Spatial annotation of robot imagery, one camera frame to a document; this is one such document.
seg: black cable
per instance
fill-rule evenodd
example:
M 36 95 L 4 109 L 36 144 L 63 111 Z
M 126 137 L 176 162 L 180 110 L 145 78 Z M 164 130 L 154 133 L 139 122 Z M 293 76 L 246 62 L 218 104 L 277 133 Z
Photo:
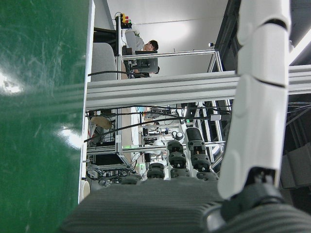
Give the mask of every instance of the black cable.
M 123 109 L 123 108 L 131 108 L 131 107 L 146 107 L 146 108 L 163 108 L 163 109 L 184 109 L 179 107 L 162 107 L 162 106 L 150 106 L 150 105 L 130 105 L 125 107 L 115 107 L 115 108 L 106 108 L 105 110 L 111 110 L 111 109 Z M 189 107 L 187 109 L 217 109 L 222 107 L 232 107 L 232 105 L 223 105 L 223 106 L 217 106 L 217 107 Z
M 115 13 L 115 18 L 116 18 L 117 13 L 120 13 L 120 15 L 121 15 L 121 12 L 118 11 L 118 12 Z M 114 18 L 114 19 L 115 19 L 115 18 Z
M 106 73 L 130 74 L 130 75 L 133 75 L 134 77 L 142 77 L 142 78 L 146 78 L 146 76 L 145 76 L 145 75 L 143 75 L 143 74 L 128 73 L 128 72 L 125 72 L 125 71 L 118 71 L 118 70 L 105 70 L 105 71 L 99 71 L 99 72 L 95 72 L 95 73 L 88 74 L 88 76 L 93 76 L 93 75 L 98 75 L 98 74 L 106 74 Z
M 135 155 L 137 155 L 137 154 L 139 154 L 140 152 L 137 152 L 136 154 L 134 154 L 134 156 L 133 156 L 133 158 L 135 157 Z M 140 155 L 141 156 L 141 155 Z M 137 158 L 137 159 L 139 159 L 140 158 L 140 156 Z M 133 164 L 133 162 L 135 162 L 135 161 L 133 161 L 133 158 L 131 159 L 131 164 Z M 136 159 L 136 160 L 137 160 Z
M 138 123 L 138 124 L 129 125 L 129 126 L 121 127 L 121 128 L 118 128 L 118 129 L 110 130 L 109 132 L 101 133 L 100 135 L 94 136 L 94 137 L 92 137 L 92 138 L 88 138 L 88 139 L 86 139 L 84 142 L 91 141 L 91 140 L 93 140 L 93 139 L 95 139 L 95 138 L 97 138 L 97 137 L 99 137 L 99 136 L 105 136 L 105 135 L 107 135 L 108 133 L 114 133 L 114 132 L 119 131 L 119 130 L 125 130 L 125 129 L 129 129 L 129 128 L 132 128 L 132 127 L 135 127 L 135 126 L 144 125 L 144 124 L 147 124 L 147 123 L 154 123 L 154 122 L 157 122 L 157 121 L 165 121 L 165 120 L 180 120 L 180 119 L 198 119 L 198 120 L 206 120 L 207 118 L 206 118 L 206 117 L 174 117 L 174 118 L 168 118 L 168 119 L 150 120 L 150 121 L 147 121 L 147 122 L 142 122 L 142 123 Z
M 166 116 L 165 116 L 165 119 L 166 119 Z M 172 124 L 173 122 L 174 122 L 174 120 L 172 120 L 172 122 L 170 124 Z M 170 125 L 170 124 L 166 124 L 165 121 L 164 121 L 164 124 L 165 125 Z

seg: green board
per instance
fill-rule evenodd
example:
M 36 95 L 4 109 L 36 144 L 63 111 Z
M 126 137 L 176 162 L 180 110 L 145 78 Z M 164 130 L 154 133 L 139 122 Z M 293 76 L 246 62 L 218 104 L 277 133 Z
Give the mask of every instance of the green board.
M 78 204 L 88 0 L 0 1 L 0 232 Z

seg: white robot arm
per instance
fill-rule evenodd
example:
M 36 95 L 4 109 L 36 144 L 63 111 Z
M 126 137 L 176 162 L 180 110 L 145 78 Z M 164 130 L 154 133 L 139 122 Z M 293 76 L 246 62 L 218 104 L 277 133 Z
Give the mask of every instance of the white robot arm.
M 238 40 L 241 76 L 218 190 L 242 191 L 253 168 L 279 182 L 288 98 L 289 0 L 242 0 Z

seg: person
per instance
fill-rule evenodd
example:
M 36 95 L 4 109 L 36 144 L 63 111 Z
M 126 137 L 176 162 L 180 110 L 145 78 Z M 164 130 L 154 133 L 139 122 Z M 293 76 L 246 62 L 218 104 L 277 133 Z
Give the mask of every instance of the person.
M 136 47 L 137 50 L 142 51 L 157 51 L 159 49 L 157 41 L 151 40 L 147 44 L 145 44 L 139 36 L 136 36 Z

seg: wire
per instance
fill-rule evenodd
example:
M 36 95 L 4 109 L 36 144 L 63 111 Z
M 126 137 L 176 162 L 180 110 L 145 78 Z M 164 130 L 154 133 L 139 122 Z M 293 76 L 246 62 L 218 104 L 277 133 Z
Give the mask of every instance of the wire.
M 180 120 L 180 119 L 200 119 L 200 120 L 206 120 L 207 118 L 206 117 L 174 117 L 174 118 L 166 118 L 166 119 L 157 119 L 157 120 L 150 120 L 148 121 L 147 123 L 153 123 L 153 122 L 157 122 L 157 121 L 165 121 L 165 120 Z M 114 129 L 114 130 L 110 130 L 109 132 L 106 132 L 106 133 L 101 133 L 100 135 L 97 135 L 97 136 L 94 136 L 92 138 L 88 138 L 86 139 L 84 142 L 88 142 L 88 141 L 91 141 L 99 136 L 105 136 L 107 135 L 108 133 L 113 133 L 113 132 L 116 132 L 116 131 L 120 131 L 120 130 L 125 130 L 125 129 L 129 129 L 129 128 L 132 128 L 132 127 L 135 127 L 135 126 L 140 126 L 140 125 L 144 125 L 144 124 L 147 124 L 146 122 L 142 122 L 142 123 L 137 123 L 137 124 L 134 124 L 134 125 L 129 125 L 129 126 L 125 126 L 125 127 L 121 127 L 121 128 L 118 128 L 118 129 Z
M 162 107 L 162 106 L 150 106 L 150 105 L 130 105 L 130 106 L 125 106 L 125 107 L 107 108 L 106 110 L 123 109 L 123 108 L 131 108 L 131 107 L 163 108 L 163 109 L 184 109 L 184 108 L 178 108 L 178 107 Z M 217 109 L 217 108 L 222 108 L 222 107 L 232 107 L 232 105 L 223 105 L 223 106 L 217 106 L 217 107 L 189 107 L 187 109 Z M 89 112 L 100 111 L 100 110 L 102 110 L 102 109 L 90 110 Z
M 123 41 L 123 39 L 122 39 L 122 35 L 123 35 L 123 31 L 121 31 L 121 40 Z M 123 41 L 123 43 L 125 43 L 124 41 Z M 125 45 L 127 46 L 127 44 L 125 43 Z
M 166 119 L 166 117 L 167 117 L 167 116 L 165 116 L 165 119 Z M 172 120 L 172 122 L 171 122 L 170 124 L 172 124 L 173 122 L 174 122 L 174 120 Z M 165 121 L 164 121 L 164 124 L 165 124 L 165 125 L 170 125 L 170 124 L 166 124 Z
M 120 13 L 120 15 L 121 15 L 121 12 L 118 11 L 118 12 L 115 13 L 115 18 L 116 18 L 117 13 Z M 114 19 L 115 19 L 115 18 L 114 18 Z
M 88 74 L 88 76 L 93 76 L 93 75 L 98 75 L 98 74 L 106 74 L 106 73 L 129 74 L 129 75 L 133 75 L 134 77 L 143 77 L 143 78 L 146 78 L 146 76 L 143 75 L 143 74 L 128 73 L 128 72 L 125 72 L 125 71 L 118 71 L 118 70 L 99 71 L 99 72 L 95 72 L 95 73 L 90 73 L 90 74 Z
M 294 112 L 298 112 L 298 111 L 301 111 L 301 110 L 304 110 L 304 109 L 307 109 L 307 108 L 310 108 L 310 107 L 311 107 L 311 105 L 307 105 L 307 106 L 299 107 L 299 108 L 296 108 L 296 109 L 294 109 L 294 110 L 292 110 L 292 111 L 289 111 L 289 112 L 287 112 L 287 113 L 294 113 Z
M 140 152 L 137 152 L 136 154 L 134 154 L 133 158 L 135 158 L 135 155 L 137 155 L 137 154 L 139 154 L 139 153 L 140 153 Z M 141 156 L 141 155 L 140 155 L 140 156 Z M 140 156 L 139 156 L 139 157 L 140 157 Z M 139 158 L 139 157 L 138 157 L 138 158 Z M 131 159 L 131 164 L 132 164 L 132 162 L 133 162 L 133 158 Z M 138 158 L 137 158 L 137 159 L 138 159 Z M 136 160 L 137 160 L 137 159 L 136 159 Z

